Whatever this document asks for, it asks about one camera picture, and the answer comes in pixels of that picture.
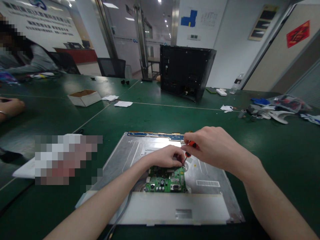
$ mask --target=plastic bottle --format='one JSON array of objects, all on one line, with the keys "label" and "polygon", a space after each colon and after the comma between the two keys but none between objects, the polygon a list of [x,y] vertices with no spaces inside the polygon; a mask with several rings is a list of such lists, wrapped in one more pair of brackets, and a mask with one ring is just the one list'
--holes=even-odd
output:
[{"label": "plastic bottle", "polygon": [[238,90],[241,81],[244,78],[244,73],[240,73],[240,75],[236,78],[236,80],[234,81],[234,84],[232,85],[232,88],[230,89],[230,94],[235,94],[236,91]]}]

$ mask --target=black computer case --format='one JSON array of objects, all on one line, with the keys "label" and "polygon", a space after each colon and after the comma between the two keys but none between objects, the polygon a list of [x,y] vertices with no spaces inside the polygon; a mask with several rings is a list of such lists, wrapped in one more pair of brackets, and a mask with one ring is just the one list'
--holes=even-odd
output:
[{"label": "black computer case", "polygon": [[161,90],[199,101],[217,51],[207,48],[160,46]]}]

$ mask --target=black office chair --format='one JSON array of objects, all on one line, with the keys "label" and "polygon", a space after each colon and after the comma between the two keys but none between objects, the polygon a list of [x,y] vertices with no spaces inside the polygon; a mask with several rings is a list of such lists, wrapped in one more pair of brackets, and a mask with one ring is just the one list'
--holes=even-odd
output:
[{"label": "black office chair", "polygon": [[98,58],[98,64],[103,77],[125,78],[125,60]]},{"label": "black office chair", "polygon": [[73,57],[69,53],[50,52],[50,54],[58,60],[60,66],[66,73],[80,74]]}]

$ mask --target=blue sign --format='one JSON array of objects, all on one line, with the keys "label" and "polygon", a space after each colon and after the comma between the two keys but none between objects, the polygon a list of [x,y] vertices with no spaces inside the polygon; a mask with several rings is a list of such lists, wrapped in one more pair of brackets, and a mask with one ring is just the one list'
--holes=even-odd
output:
[{"label": "blue sign", "polygon": [[40,7],[42,10],[47,10],[47,6],[41,0],[29,0],[34,7]]},{"label": "blue sign", "polygon": [[198,11],[191,10],[190,17],[182,17],[181,18],[181,26],[194,27],[196,26],[196,17]]}]

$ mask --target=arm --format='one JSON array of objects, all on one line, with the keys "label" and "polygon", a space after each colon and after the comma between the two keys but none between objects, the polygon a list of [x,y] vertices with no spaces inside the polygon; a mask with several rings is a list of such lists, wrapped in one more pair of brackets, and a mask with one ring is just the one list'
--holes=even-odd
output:
[{"label": "arm", "polygon": [[8,119],[8,117],[14,117],[25,110],[25,105],[23,101],[20,101],[17,98],[3,98],[8,99],[9,102],[1,102],[0,101],[0,123],[4,122]]},{"label": "arm", "polygon": [[9,68],[6,69],[10,74],[25,74],[25,73],[35,73],[42,71],[57,70],[58,67],[55,65],[53,60],[47,55],[47,53],[38,45],[31,46],[33,59],[29,65]]},{"label": "arm", "polygon": [[172,160],[174,154],[180,155],[184,162],[183,151],[172,145],[141,158],[71,213],[45,239],[97,239],[145,171],[154,165],[182,166],[181,162]]},{"label": "arm", "polygon": [[203,162],[224,169],[243,181],[250,205],[272,239],[318,239],[308,223],[264,170],[260,160],[220,127],[185,133],[182,146]]}]

